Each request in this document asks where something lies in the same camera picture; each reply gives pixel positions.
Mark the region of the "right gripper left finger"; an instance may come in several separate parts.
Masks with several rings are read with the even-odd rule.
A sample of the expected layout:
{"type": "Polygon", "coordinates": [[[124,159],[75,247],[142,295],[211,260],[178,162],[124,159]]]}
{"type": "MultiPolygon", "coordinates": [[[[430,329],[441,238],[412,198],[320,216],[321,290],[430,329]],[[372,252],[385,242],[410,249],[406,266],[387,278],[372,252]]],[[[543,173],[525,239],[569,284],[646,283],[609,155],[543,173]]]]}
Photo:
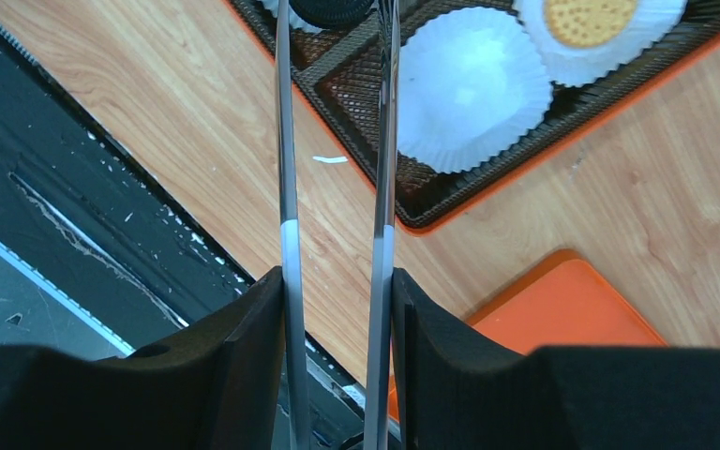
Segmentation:
{"type": "Polygon", "coordinates": [[[0,345],[0,449],[268,449],[283,276],[126,358],[0,345]]]}

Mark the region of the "black sandwich cookie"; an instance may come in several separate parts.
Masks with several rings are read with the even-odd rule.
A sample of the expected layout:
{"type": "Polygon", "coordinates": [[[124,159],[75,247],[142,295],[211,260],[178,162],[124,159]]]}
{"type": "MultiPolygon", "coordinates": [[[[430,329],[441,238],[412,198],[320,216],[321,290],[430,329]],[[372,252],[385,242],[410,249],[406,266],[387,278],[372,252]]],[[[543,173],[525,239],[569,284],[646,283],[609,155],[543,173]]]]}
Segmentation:
{"type": "Polygon", "coordinates": [[[306,23],[322,29],[344,29],[361,23],[374,0],[291,0],[294,13],[306,23]]]}

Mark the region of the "orange box lid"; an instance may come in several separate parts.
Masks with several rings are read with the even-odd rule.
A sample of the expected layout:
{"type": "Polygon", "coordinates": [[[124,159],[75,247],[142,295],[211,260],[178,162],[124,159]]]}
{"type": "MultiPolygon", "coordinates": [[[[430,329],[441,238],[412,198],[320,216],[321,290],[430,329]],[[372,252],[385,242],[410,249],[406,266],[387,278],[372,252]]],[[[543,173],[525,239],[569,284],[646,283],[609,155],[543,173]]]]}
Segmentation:
{"type": "Polygon", "coordinates": [[[563,426],[570,394],[601,400],[606,366],[664,339],[575,251],[556,251],[468,320],[404,269],[392,280],[395,401],[407,438],[563,426]]]}

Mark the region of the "round orange biscuit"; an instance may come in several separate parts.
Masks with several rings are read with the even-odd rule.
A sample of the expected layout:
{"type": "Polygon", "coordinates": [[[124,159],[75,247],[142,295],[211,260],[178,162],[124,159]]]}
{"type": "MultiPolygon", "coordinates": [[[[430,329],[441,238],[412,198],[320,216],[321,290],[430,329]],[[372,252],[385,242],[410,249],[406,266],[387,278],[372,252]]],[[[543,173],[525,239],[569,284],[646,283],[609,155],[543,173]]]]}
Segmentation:
{"type": "Polygon", "coordinates": [[[543,18],[561,44],[588,49],[618,36],[633,19],[638,4],[637,0],[547,0],[543,18]]]}

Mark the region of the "metal tweezers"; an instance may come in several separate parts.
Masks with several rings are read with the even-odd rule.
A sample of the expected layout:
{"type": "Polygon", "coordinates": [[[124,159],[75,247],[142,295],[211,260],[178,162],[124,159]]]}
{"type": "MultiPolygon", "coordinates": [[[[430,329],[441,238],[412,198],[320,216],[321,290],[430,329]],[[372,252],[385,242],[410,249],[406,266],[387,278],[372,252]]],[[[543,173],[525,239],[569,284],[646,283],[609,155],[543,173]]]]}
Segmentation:
{"type": "MultiPolygon", "coordinates": [[[[290,1],[278,4],[275,69],[277,101],[277,150],[281,255],[284,281],[287,374],[291,401],[291,434],[297,449],[309,447],[310,418],[306,384],[306,322],[302,276],[301,233],[336,231],[342,246],[358,245],[359,226],[346,218],[327,221],[324,213],[311,211],[310,224],[299,220],[294,143],[294,105],[289,14],[290,1]]],[[[363,446],[385,449],[389,444],[388,388],[390,372],[392,280],[394,262],[395,148],[398,132],[398,62],[400,18],[397,1],[375,1],[379,41],[382,45],[382,84],[378,98],[381,138],[375,209],[369,214],[372,239],[369,328],[367,332],[366,403],[363,446]]]]}

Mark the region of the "orange compartment cookie box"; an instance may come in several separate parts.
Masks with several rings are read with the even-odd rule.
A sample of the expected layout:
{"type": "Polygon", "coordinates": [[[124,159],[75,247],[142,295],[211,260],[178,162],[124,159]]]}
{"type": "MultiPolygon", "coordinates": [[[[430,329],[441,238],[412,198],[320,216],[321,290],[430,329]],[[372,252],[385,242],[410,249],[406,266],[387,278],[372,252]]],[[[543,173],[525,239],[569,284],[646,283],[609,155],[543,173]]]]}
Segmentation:
{"type": "Polygon", "coordinates": [[[404,1],[383,54],[379,5],[335,29],[276,1],[229,8],[269,54],[290,27],[292,82],[370,183],[380,89],[398,80],[396,213],[426,233],[602,125],[720,44],[720,1],[404,1]]]}

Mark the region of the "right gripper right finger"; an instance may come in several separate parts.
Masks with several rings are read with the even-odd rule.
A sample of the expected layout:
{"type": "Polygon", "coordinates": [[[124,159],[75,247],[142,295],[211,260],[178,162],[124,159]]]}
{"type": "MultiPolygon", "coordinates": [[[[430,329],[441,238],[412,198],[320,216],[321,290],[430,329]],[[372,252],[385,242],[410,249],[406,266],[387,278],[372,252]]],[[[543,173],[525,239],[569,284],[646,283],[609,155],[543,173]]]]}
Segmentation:
{"type": "Polygon", "coordinates": [[[546,346],[518,354],[392,278],[407,449],[720,449],[720,349],[546,346]]]}

